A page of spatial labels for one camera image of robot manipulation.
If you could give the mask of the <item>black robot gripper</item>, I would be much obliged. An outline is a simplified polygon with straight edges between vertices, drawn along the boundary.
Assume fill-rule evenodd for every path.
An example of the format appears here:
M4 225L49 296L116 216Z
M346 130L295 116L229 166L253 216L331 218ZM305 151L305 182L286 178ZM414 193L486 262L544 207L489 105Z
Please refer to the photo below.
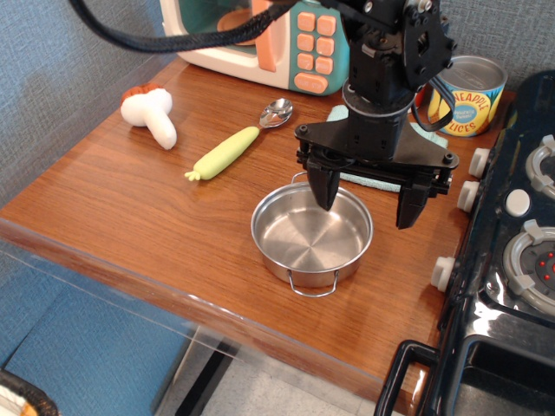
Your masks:
M399 230L412 227L428 198L447 194L458 157L439 145L410 132L413 114L426 132L443 127L451 118L434 124L421 121L416 109L416 90L406 90L390 102L364 96L354 83L343 85L346 120L303 124L296 128L297 161L308 174L317 204L329 211L335 201L342 172L402 173L396 213Z

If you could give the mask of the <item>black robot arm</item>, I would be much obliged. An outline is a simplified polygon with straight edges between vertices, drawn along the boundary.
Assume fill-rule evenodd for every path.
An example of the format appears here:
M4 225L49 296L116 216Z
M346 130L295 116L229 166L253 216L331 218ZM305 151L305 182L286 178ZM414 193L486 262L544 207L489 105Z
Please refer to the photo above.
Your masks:
M337 10L349 45L349 75L342 98L343 120L296 128L297 160L308 174L317 204L329 210L343 173L400 187L396 226L414 225L429 198L446 194L456 155L421 137L410 125L415 97L426 85L447 103L448 113L427 132L454 116L454 96L439 74L453 65L456 48L438 1L324 1Z

